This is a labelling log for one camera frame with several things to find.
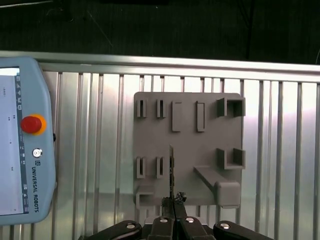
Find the touchscreen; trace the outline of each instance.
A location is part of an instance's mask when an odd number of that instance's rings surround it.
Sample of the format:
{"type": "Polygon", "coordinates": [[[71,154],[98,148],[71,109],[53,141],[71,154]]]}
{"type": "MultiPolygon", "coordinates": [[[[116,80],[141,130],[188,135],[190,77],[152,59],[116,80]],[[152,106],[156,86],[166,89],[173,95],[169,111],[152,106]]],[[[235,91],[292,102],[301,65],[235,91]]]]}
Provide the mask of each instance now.
{"type": "Polygon", "coordinates": [[[2,216],[29,212],[21,119],[19,68],[0,68],[0,215],[2,216]]]}

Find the emergency stop button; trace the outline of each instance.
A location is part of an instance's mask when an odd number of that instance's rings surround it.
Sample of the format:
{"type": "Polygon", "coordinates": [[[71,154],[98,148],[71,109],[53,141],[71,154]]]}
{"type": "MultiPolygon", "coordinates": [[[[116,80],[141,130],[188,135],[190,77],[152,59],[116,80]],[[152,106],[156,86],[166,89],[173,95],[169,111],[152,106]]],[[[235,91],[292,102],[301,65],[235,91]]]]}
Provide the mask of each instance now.
{"type": "Polygon", "coordinates": [[[42,128],[42,121],[36,116],[26,116],[20,123],[22,131],[27,134],[36,134],[42,128]]]}

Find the black fabric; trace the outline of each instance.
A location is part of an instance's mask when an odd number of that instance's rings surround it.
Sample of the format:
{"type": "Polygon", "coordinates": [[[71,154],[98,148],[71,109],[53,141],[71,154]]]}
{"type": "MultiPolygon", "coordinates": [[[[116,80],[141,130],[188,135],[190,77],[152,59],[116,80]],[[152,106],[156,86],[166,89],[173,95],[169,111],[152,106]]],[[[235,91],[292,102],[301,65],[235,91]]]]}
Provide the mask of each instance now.
{"type": "MultiPolygon", "coordinates": [[[[72,0],[72,22],[49,4],[0,8],[0,50],[246,60],[236,0],[129,2],[72,0]]],[[[257,0],[249,60],[314,64],[319,10],[318,0],[257,0]]]]}

